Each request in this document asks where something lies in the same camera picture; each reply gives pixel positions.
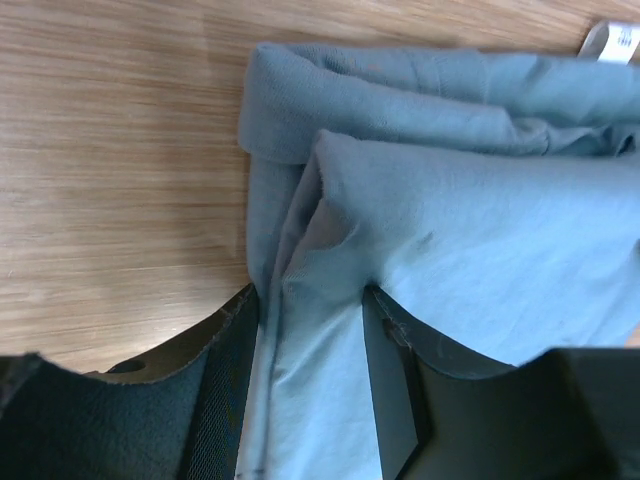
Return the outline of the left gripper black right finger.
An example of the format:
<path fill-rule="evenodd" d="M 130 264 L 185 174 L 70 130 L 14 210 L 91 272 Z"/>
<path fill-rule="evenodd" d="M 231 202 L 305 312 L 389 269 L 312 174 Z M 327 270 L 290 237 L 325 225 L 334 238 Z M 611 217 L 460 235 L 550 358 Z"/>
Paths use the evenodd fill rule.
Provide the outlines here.
<path fill-rule="evenodd" d="M 556 348 L 515 367 L 362 298 L 386 479 L 635 479 L 639 353 Z"/>

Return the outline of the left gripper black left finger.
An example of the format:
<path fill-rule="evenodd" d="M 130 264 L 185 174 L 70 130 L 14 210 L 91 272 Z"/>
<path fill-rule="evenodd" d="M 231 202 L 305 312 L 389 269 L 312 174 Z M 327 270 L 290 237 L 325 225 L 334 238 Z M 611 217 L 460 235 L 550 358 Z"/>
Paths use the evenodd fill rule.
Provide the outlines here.
<path fill-rule="evenodd" d="M 246 286 L 206 319 L 106 372 L 1 360 L 5 479 L 231 479 L 258 326 Z"/>

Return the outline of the blue-grey t shirt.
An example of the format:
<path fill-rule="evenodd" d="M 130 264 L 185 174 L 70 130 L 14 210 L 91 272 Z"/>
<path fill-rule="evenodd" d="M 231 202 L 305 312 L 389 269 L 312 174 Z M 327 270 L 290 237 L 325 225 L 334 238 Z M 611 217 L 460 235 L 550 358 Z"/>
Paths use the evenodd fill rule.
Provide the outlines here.
<path fill-rule="evenodd" d="M 639 322 L 639 70 L 263 43 L 238 142 L 261 300 L 240 479 L 377 479 L 362 292 L 499 361 Z"/>

